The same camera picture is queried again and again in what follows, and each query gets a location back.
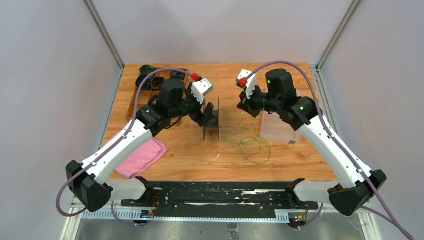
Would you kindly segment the black cable spool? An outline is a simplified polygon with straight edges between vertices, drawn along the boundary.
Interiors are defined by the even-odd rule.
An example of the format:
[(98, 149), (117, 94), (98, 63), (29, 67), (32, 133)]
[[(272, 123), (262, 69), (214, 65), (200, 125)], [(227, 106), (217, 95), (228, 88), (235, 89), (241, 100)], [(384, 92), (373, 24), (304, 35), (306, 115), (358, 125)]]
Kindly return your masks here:
[(217, 106), (212, 110), (214, 118), (202, 127), (202, 137), (206, 141), (207, 138), (216, 137), (220, 140), (220, 98), (217, 99)]

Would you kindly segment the clear plastic box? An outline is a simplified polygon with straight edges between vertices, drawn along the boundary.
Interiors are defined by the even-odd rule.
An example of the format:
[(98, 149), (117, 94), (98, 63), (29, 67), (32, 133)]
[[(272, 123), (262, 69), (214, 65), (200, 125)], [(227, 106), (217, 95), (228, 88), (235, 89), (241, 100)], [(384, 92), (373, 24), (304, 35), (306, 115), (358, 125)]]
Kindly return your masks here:
[(267, 141), (295, 145), (301, 138), (300, 134), (286, 122), (280, 119), (277, 113), (262, 112), (259, 136)]

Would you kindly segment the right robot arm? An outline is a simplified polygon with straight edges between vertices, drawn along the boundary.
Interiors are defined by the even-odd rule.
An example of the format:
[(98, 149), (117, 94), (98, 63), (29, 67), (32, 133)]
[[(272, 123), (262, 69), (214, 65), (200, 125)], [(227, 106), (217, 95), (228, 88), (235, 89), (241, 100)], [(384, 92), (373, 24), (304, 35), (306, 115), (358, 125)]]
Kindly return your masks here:
[(297, 95), (289, 72), (273, 69), (265, 78), (267, 92), (257, 85), (255, 73), (239, 72), (235, 82), (243, 91), (237, 108), (254, 118), (261, 112), (278, 115), (315, 147), (337, 177), (337, 181), (293, 181), (285, 189), (286, 203), (294, 209), (305, 202), (331, 204), (342, 215), (351, 216), (375, 195), (387, 176), (372, 170), (347, 147), (312, 98)]

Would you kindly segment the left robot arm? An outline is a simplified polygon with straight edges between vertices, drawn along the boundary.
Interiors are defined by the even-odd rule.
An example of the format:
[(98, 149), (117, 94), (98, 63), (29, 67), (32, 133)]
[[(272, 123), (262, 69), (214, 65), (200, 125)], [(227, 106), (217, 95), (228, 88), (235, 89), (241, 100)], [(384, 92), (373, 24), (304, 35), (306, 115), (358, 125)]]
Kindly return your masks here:
[(149, 206), (153, 189), (147, 180), (142, 177), (110, 180), (109, 176), (140, 146), (171, 128), (173, 119), (189, 116), (200, 127), (210, 122), (215, 117), (214, 105), (205, 103), (205, 97), (213, 89), (206, 78), (191, 82), (188, 87), (180, 79), (166, 80), (158, 94), (98, 152), (81, 163), (69, 162), (65, 168), (67, 185), (85, 209), (96, 212), (107, 203), (120, 200), (135, 200), (142, 207)]

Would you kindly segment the wooden compartment tray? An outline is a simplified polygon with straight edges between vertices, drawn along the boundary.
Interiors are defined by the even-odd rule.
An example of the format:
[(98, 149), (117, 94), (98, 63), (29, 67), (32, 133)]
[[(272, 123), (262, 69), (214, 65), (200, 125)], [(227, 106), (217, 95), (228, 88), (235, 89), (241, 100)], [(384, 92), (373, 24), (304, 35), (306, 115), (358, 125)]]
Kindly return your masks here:
[[(160, 67), (156, 67), (153, 65), (143, 65), (142, 67), (139, 68), (139, 75), (137, 79), (135, 80), (135, 90), (133, 91), (131, 103), (129, 104), (126, 117), (125, 117), (128, 122), (133, 117), (134, 109), (136, 106), (135, 105), (136, 94), (138, 92), (140, 83), (148, 74), (158, 69), (160, 69)], [(140, 93), (138, 95), (137, 110), (147, 105), (147, 103), (151, 100), (153, 96), (158, 95), (160, 93), (162, 85), (168, 79), (179, 79), (187, 87), (189, 85), (190, 78), (187, 74), (181, 73), (175, 70), (166, 70), (166, 71), (161, 71), (159, 73), (155, 73), (144, 83), (144, 85), (142, 86), (140, 90)]]

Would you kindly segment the pink cloth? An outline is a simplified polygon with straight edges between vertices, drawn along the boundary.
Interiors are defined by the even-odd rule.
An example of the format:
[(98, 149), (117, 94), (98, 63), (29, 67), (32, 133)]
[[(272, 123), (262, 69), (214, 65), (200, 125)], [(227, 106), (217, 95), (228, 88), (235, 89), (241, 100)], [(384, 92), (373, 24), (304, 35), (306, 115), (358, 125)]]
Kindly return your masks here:
[(168, 152), (168, 147), (152, 138), (131, 153), (115, 171), (125, 179), (134, 179)]

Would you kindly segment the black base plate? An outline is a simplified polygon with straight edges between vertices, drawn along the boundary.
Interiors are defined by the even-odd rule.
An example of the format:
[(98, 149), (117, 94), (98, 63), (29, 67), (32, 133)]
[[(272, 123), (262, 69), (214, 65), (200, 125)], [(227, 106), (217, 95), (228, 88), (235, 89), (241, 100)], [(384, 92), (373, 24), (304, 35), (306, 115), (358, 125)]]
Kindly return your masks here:
[(118, 206), (154, 211), (159, 217), (273, 218), (276, 211), (306, 213), (317, 202), (295, 203), (285, 189), (288, 181), (152, 181), (141, 200)]

